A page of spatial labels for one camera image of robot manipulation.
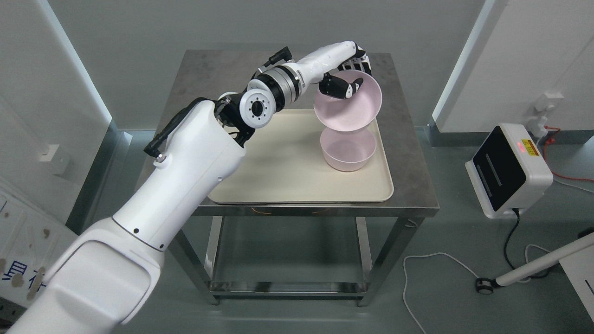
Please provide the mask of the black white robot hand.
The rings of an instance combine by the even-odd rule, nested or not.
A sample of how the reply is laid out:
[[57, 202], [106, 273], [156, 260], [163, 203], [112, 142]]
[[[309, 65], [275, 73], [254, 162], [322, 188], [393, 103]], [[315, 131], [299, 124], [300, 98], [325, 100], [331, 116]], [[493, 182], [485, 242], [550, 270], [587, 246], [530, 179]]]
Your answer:
[[357, 93], [364, 78], [358, 77], [352, 82], [346, 82], [329, 74], [331, 70], [356, 70], [372, 75], [366, 51], [353, 41], [320, 47], [289, 67], [297, 72], [303, 91], [310, 85], [317, 84], [323, 95], [343, 100], [350, 99]]

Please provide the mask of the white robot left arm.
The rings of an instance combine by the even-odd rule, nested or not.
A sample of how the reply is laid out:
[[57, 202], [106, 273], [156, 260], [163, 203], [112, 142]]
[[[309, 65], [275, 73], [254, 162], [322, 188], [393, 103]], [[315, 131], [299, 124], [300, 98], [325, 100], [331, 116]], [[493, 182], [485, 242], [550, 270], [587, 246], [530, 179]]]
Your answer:
[[246, 91], [199, 97], [148, 145], [155, 169], [110, 218], [90, 226], [44, 275], [46, 288], [10, 334], [109, 334], [154, 290], [164, 251], [212, 190], [239, 167], [244, 143], [321, 80], [310, 55], [274, 55]]

